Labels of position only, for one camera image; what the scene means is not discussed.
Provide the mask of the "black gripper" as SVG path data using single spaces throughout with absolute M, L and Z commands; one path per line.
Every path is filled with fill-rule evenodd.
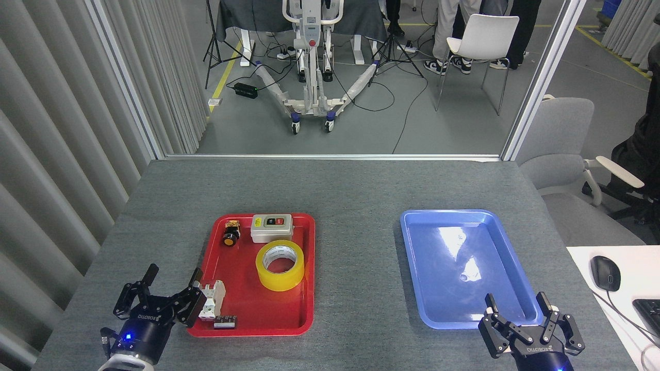
M 486 294 L 486 311 L 478 330 L 490 356 L 497 359 L 510 347 L 518 370 L 573 370 L 565 351 L 577 356 L 586 347 L 573 315 L 562 314 L 544 292 L 537 294 L 536 301 L 544 317 L 539 347 L 528 346 L 528 334 L 500 315 L 493 294 Z M 558 327 L 564 342 L 554 335 Z
M 135 297 L 140 305 L 148 306 L 150 286 L 159 271 L 156 264 L 150 264 L 141 280 L 123 286 L 115 304 L 115 316 L 128 316 Z M 123 324 L 118 340 L 111 347 L 111 354 L 124 354 L 140 358 L 153 365 L 158 364 L 163 350 L 167 345 L 171 329 L 175 322 L 192 327 L 199 317 L 207 297 L 200 289 L 200 279 L 203 271 L 196 268 L 193 271 L 188 286 L 170 296 L 167 309 L 164 312 L 132 311 L 129 319 Z

